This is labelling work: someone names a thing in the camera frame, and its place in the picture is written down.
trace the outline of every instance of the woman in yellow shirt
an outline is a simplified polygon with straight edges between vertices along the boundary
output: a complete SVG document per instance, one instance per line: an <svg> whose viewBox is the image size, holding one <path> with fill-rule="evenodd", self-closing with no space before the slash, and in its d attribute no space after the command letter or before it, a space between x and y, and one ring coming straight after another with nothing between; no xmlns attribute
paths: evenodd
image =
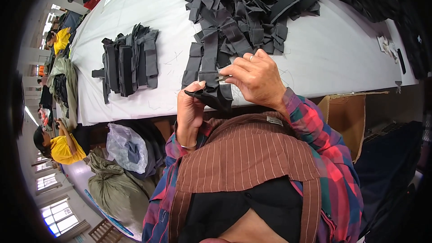
<svg viewBox="0 0 432 243"><path fill-rule="evenodd" d="M58 54L58 52L60 52L60 50L66 49L70 38L70 30L71 28L67 27L57 33L55 33L54 31L48 33L48 36L46 38L46 44L50 47L54 45L54 52L56 55Z"/></svg>
<svg viewBox="0 0 432 243"><path fill-rule="evenodd" d="M55 121L59 124L59 136L51 139L50 135L39 126L33 135L36 148L45 157L61 164L72 164L85 158L89 154L89 143L82 143L86 149L84 151L73 134L68 132L63 122L60 119L55 119Z"/></svg>

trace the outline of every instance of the black shirt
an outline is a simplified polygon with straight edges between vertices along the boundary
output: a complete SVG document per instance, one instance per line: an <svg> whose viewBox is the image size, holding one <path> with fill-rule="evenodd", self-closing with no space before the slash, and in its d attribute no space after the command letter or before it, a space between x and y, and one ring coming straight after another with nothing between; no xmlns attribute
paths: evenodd
<svg viewBox="0 0 432 243"><path fill-rule="evenodd" d="M194 193L178 242L217 238L252 208L275 233L296 243L300 240L302 205L288 176L241 192Z"/></svg>

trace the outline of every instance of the scissors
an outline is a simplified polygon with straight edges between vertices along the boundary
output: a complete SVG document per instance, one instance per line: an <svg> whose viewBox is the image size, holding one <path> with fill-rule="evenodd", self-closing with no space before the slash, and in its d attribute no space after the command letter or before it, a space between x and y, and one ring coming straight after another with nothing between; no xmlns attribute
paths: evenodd
<svg viewBox="0 0 432 243"><path fill-rule="evenodd" d="M230 78L232 77L231 75L222 75L220 73L218 73L217 77L216 77L216 82L224 82L226 80L226 78Z"/></svg>

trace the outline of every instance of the plaid shirt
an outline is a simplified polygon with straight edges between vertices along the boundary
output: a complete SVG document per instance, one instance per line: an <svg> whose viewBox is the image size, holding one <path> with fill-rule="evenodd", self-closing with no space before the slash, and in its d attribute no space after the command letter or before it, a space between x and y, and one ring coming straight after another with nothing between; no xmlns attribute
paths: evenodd
<svg viewBox="0 0 432 243"><path fill-rule="evenodd" d="M284 95L289 122L312 150L321 180L321 221L319 242L356 242L360 233L363 199L359 179L353 168L349 149L342 136L324 121L321 111L310 100L297 96L291 89ZM212 126L203 122L197 137L197 148L204 145ZM187 154L174 133L166 144L166 168L144 218L143 242L167 243L168 221L176 190L179 160ZM300 195L303 187L292 181Z"/></svg>

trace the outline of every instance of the dark hair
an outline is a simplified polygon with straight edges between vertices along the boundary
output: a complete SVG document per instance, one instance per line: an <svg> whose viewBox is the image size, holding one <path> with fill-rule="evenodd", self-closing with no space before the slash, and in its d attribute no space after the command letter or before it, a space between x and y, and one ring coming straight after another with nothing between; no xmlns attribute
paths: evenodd
<svg viewBox="0 0 432 243"><path fill-rule="evenodd" d="M54 37L54 33L52 33L51 31L48 32L47 38L45 39L46 42L51 41L51 39Z"/></svg>
<svg viewBox="0 0 432 243"><path fill-rule="evenodd" d="M45 158L50 158L51 157L51 146L44 146L43 142L44 142L44 131L42 130L42 126L39 126L36 131L35 134L33 135L33 142L35 143L35 146L37 149L39 149L39 151L42 153L42 155Z"/></svg>

